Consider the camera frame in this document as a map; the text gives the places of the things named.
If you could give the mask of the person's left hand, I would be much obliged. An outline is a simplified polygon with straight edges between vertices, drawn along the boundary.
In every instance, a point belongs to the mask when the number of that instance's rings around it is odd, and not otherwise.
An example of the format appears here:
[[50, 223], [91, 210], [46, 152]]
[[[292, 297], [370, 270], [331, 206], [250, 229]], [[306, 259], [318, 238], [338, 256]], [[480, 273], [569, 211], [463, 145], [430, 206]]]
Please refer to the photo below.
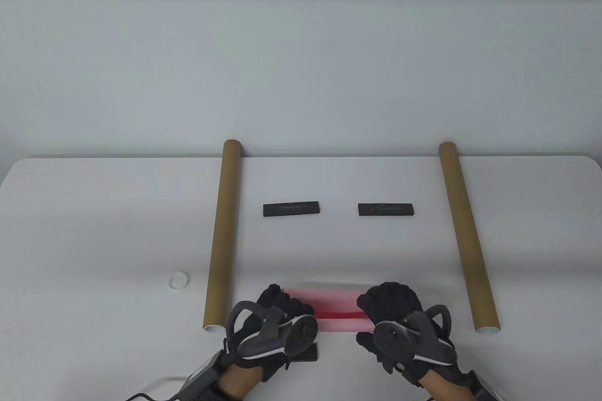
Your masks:
[[293, 362], [316, 362], [318, 323], [314, 309], [275, 283], [256, 302], [240, 301], [226, 322], [223, 365], [261, 368], [266, 382]]

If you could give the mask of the person's right hand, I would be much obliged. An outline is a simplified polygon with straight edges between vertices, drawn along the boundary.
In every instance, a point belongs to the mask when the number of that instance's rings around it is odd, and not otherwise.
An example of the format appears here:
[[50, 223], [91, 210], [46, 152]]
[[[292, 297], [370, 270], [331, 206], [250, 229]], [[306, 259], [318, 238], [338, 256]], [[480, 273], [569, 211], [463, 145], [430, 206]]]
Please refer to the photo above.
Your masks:
[[449, 383], [471, 386], [450, 341], [447, 307], [423, 309], [416, 293], [397, 282], [371, 287], [356, 303], [374, 324], [373, 332], [357, 333], [356, 341], [376, 356], [386, 373], [401, 373], [419, 387], [420, 379], [434, 371]]

